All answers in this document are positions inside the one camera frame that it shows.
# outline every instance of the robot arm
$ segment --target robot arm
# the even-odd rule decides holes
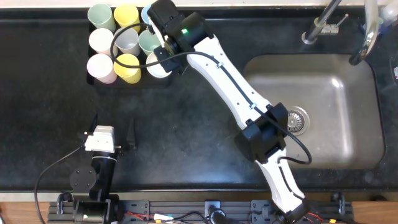
[[[250,158],[261,168],[271,188],[272,199],[280,210],[277,219],[281,223],[300,220],[310,209],[294,181],[287,161],[280,159],[286,156],[286,135],[257,111],[261,110],[279,125],[286,127],[286,108],[280,103],[272,107],[268,100],[249,85],[229,61],[217,37],[199,14],[193,13],[185,17],[177,11],[172,1],[158,0],[152,4],[148,15],[152,28],[162,43],[154,51],[159,60],[167,58],[165,55],[181,52],[203,52],[219,61],[216,65],[202,55],[187,55],[187,62],[209,81],[232,111],[242,130],[235,138],[236,144],[240,150],[249,153]],[[162,66],[166,72],[175,69],[166,63],[162,63]],[[221,67],[228,71],[230,77]]]

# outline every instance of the wooden surface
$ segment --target wooden surface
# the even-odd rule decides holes
[[[48,202],[40,202],[47,220]],[[356,221],[367,224],[398,224],[398,202],[353,202]],[[33,202],[0,202],[5,224],[40,224]]]

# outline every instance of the chrome faucet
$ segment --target chrome faucet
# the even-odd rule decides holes
[[[322,12],[320,17],[316,18],[307,32],[302,35],[302,40],[306,44],[313,44],[317,40],[318,35],[336,35],[338,26],[348,17],[346,16],[336,25],[328,25],[326,21],[332,12],[340,4],[341,0],[332,0]],[[379,31],[379,11],[377,8],[377,0],[364,0],[366,13],[366,33],[361,48],[349,58],[352,65],[359,64],[372,50]]]

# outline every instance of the drain strainer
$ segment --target drain strainer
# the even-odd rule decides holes
[[[296,133],[304,128],[304,117],[298,111],[289,111],[287,118],[287,130]]]

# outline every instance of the black countertop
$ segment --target black countertop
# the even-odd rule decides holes
[[[304,45],[301,34],[320,9],[198,9],[208,18],[224,51],[242,72],[264,54],[351,54],[363,41],[363,9],[342,8],[350,18],[337,36]],[[267,190],[257,165],[235,147],[238,133],[228,107],[192,68],[168,88],[96,89],[86,83],[89,23],[85,9],[6,10],[0,16],[0,190],[30,191],[40,172],[81,145],[98,113],[99,124],[124,139],[136,119],[137,151],[120,156],[113,191],[171,189]],[[398,31],[374,46],[366,61],[374,69],[386,153],[369,170],[297,169],[304,191],[398,189]],[[70,190],[69,175],[91,161],[81,150],[49,170],[46,191]]]

